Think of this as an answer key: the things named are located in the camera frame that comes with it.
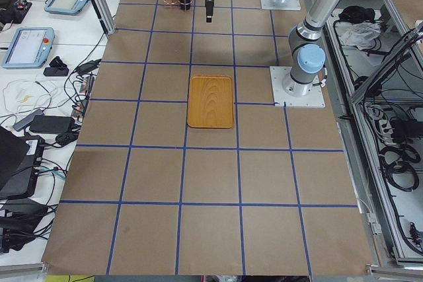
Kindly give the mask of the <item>wooden tray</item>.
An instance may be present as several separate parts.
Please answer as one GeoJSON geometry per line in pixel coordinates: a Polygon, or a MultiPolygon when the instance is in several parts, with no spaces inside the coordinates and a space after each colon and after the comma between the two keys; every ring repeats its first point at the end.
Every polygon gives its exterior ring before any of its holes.
{"type": "Polygon", "coordinates": [[[233,80],[229,76],[192,76],[188,93],[188,126],[207,129],[232,128],[233,95],[233,80]]]}

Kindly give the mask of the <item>teach pendant far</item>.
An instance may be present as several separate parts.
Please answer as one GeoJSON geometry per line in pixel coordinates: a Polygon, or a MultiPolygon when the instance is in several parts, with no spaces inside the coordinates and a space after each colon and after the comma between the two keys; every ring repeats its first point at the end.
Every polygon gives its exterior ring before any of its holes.
{"type": "Polygon", "coordinates": [[[44,10],[59,15],[77,15],[88,0],[48,0],[44,10]]]}

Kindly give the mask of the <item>teach pendant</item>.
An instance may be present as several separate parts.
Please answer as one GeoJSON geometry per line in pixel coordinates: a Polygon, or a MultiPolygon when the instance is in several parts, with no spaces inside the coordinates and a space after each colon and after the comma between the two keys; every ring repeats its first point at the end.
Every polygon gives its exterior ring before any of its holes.
{"type": "Polygon", "coordinates": [[[55,38],[51,27],[18,28],[2,62],[5,69],[40,68],[46,62],[55,38]]]}
{"type": "Polygon", "coordinates": [[[88,0],[48,0],[44,10],[59,15],[77,15],[88,0]]]}

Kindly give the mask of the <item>crumpled white cloth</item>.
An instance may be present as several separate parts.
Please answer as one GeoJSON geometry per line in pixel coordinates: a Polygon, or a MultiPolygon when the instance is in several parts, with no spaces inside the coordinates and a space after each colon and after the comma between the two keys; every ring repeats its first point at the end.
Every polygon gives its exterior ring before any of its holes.
{"type": "Polygon", "coordinates": [[[359,50],[370,49],[380,33],[381,27],[376,23],[353,24],[341,35],[340,43],[344,46],[355,46],[359,50]]]}

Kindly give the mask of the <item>teach pendant near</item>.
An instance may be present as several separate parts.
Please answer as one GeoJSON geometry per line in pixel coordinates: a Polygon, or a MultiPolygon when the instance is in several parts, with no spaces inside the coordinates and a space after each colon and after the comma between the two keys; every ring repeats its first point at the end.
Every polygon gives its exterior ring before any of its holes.
{"type": "Polygon", "coordinates": [[[51,27],[18,28],[2,62],[5,69],[40,68],[46,62],[55,38],[51,27]]]}

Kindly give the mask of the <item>black power adapter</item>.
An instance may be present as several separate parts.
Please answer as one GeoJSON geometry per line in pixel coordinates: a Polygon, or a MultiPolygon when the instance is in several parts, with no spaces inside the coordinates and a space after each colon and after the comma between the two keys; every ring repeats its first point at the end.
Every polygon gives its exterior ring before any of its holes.
{"type": "Polygon", "coordinates": [[[68,132],[74,123],[72,117],[35,116],[29,130],[34,133],[60,134],[68,132]]]}

